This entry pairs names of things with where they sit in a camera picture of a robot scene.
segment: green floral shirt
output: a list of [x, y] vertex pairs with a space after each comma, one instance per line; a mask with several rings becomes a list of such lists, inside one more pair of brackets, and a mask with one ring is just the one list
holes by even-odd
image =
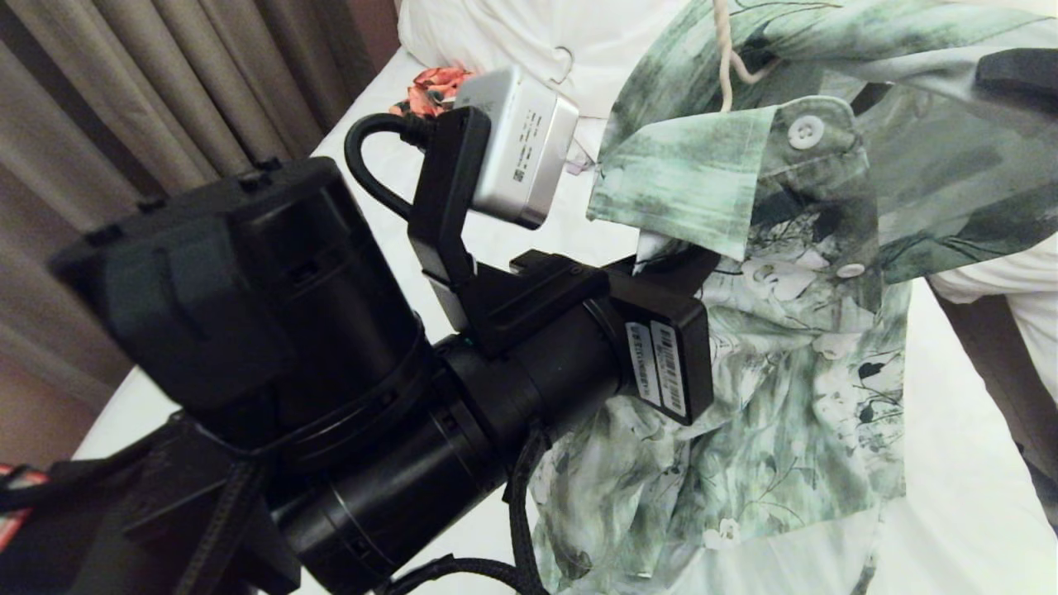
[[548, 453], [532, 490], [552, 592], [661, 592], [691, 563], [677, 549], [901, 497], [907, 282], [1058, 230], [1054, 112], [973, 83], [999, 49], [1058, 47], [1053, 20], [784, 1], [733, 5], [731, 24], [748, 65], [780, 66], [717, 113], [712, 6], [690, 2], [614, 106], [589, 206], [651, 232], [641, 265], [722, 255], [697, 294], [715, 400], [681, 427], [614, 398]]

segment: bed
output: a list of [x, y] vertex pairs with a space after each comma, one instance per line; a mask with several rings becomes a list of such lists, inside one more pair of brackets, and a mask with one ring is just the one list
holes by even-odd
[[[315, 150], [334, 158], [353, 190], [408, 302], [431, 341], [451, 332], [433, 290], [421, 276], [404, 222], [366, 196], [348, 177], [342, 156], [346, 131], [360, 118], [401, 100], [427, 66], [405, 49], [390, 59]], [[597, 149], [604, 121], [582, 118], [578, 143]], [[367, 165], [397, 194], [412, 197], [421, 155], [396, 136], [376, 136], [365, 147]], [[471, 214], [463, 238], [478, 259], [504, 266], [535, 248], [602, 265], [635, 251], [634, 229], [584, 217], [590, 172], [564, 173], [551, 214], [535, 232]], [[880, 563], [869, 593], [1052, 595], [1058, 592], [1058, 549], [1029, 474], [1006, 423], [925, 281], [914, 282], [906, 369], [907, 498], [890, 502], [880, 525]], [[115, 393], [77, 451], [104, 456], [164, 420], [175, 407], [139, 368]], [[534, 511], [529, 510], [530, 523]], [[864, 531], [874, 517], [821, 523], [778, 538], [755, 540], [712, 558], [701, 572], [726, 577], [726, 594], [849, 593], [865, 555]], [[506, 505], [492, 494], [455, 523], [411, 563], [442, 555], [511, 561]], [[694, 577], [687, 577], [693, 584]], [[496, 582], [456, 575], [418, 593], [491, 594]], [[324, 591], [305, 575], [298, 593]]]

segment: barcode sticker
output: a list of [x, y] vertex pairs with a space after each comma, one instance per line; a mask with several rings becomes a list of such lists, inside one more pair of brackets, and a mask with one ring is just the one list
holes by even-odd
[[687, 401], [683, 396], [683, 375], [679, 365], [676, 331], [668, 324], [651, 321], [651, 335], [654, 337], [661, 402], [676, 415], [686, 416]]
[[644, 401], [661, 407], [658, 391], [658, 374], [654, 366], [654, 344], [651, 330], [638, 322], [624, 324], [628, 332], [628, 348], [632, 349], [632, 369], [636, 374], [636, 387]]

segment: black cable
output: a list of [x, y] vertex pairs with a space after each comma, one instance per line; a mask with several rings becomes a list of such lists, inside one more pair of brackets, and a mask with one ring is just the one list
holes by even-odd
[[213, 593], [239, 548], [254, 501], [261, 495], [272, 466], [261, 458], [232, 465], [209, 524], [174, 590], [175, 595]]
[[551, 440], [540, 423], [530, 427], [529, 439], [522, 447], [517, 463], [507, 484], [508, 508], [511, 522], [511, 545], [514, 564], [481, 558], [454, 558], [451, 555], [424, 564], [402, 576], [396, 582], [375, 590], [378, 595], [405, 595], [422, 583], [455, 573], [479, 574], [498, 580], [522, 595], [548, 595], [540, 579], [540, 570], [533, 555], [532, 534], [526, 516], [529, 479], [544, 453], [551, 448]]
[[424, 582], [456, 573], [487, 576], [503, 582], [518, 593], [528, 593], [518, 569], [496, 560], [455, 558], [451, 554], [409, 572], [397, 582], [376, 588], [375, 593], [377, 595], [405, 595]]
[[405, 221], [412, 216], [412, 205], [382, 184], [364, 164], [364, 141], [377, 132], [399, 132], [405, 143], [426, 148], [433, 136], [434, 123], [418, 116], [376, 113], [361, 119], [345, 136], [345, 164], [357, 182], [386, 209]]
[[86, 462], [69, 475], [50, 480], [45, 484], [19, 489], [2, 489], [0, 490], [0, 512], [38, 506], [108, 477], [139, 462], [150, 452], [153, 436], [152, 432], [107, 458]]

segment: red fabric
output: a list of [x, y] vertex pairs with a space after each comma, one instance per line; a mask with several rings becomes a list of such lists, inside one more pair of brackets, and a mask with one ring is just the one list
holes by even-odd
[[[12, 470], [14, 470], [14, 467], [11, 465], [0, 465], [0, 476], [11, 473]], [[12, 482], [12, 485], [7, 487], [8, 489], [15, 489], [42, 484], [47, 481], [48, 475], [44, 475], [39, 471], [26, 471]], [[0, 552], [3, 552], [4, 547], [6, 547], [7, 544], [11, 543], [11, 540], [15, 538], [15, 534], [18, 533], [18, 529], [23, 523], [25, 523], [25, 518], [29, 516], [29, 509], [0, 513]]]
[[461, 68], [431, 68], [415, 77], [407, 88], [407, 100], [395, 104], [389, 113], [419, 118], [437, 118], [452, 109], [453, 101], [463, 80], [474, 76]]

